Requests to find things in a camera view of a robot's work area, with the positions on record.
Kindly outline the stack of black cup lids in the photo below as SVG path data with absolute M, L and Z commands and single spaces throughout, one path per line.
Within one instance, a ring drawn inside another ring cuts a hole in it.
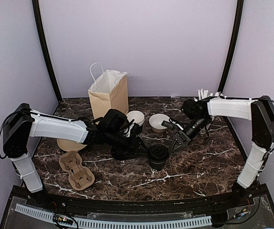
M 137 157 L 137 155 L 134 152 L 125 151 L 115 147 L 111 148 L 111 156 L 115 160 L 119 160 L 119 161 L 130 160 Z

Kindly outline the black cup lid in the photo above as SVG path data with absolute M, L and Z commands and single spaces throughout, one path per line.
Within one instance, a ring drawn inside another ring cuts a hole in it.
M 167 160 L 169 158 L 168 148 L 164 145 L 153 145 L 148 149 L 147 157 L 155 162 Z

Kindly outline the stack of black paper cups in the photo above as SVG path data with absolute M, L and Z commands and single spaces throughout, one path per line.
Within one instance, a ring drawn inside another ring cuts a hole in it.
M 138 110 L 134 110 L 134 111 L 130 111 L 127 113 L 127 119 L 128 121 L 131 123 L 133 121 L 133 124 L 138 124 L 139 128 L 138 128 L 138 133 L 142 133 L 143 130 L 143 124 L 145 121 L 145 115 Z

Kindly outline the single black paper cup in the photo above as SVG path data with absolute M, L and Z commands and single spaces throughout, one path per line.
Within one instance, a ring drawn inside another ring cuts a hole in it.
M 161 171 L 164 168 L 166 161 L 167 161 L 166 159 L 164 160 L 148 159 L 150 168 L 154 170 L 155 172 Z

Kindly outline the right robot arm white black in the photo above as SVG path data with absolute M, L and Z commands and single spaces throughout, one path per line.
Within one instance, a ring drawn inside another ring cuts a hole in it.
M 248 128 L 249 134 L 244 140 L 250 139 L 250 151 L 246 153 L 244 167 L 234 183 L 248 189 L 274 151 L 274 101 L 266 95 L 258 98 L 210 96 L 198 101 L 188 99 L 181 110 L 190 119 L 187 124 L 172 119 L 162 122 L 163 127 L 174 131 L 169 153 L 186 148 L 215 117 L 228 118 L 239 137 L 243 132 L 237 131 L 238 125 Z

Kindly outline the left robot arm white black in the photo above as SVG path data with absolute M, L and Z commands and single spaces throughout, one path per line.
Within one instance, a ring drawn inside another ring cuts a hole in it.
M 69 140 L 83 145 L 109 145 L 117 160 L 127 160 L 145 154 L 148 150 L 141 137 L 141 126 L 116 109 L 109 109 L 103 117 L 68 119 L 42 114 L 22 103 L 8 115 L 0 127 L 0 159 L 9 158 L 18 171 L 32 199 L 41 208 L 48 208 L 52 198 L 28 153 L 31 137 Z

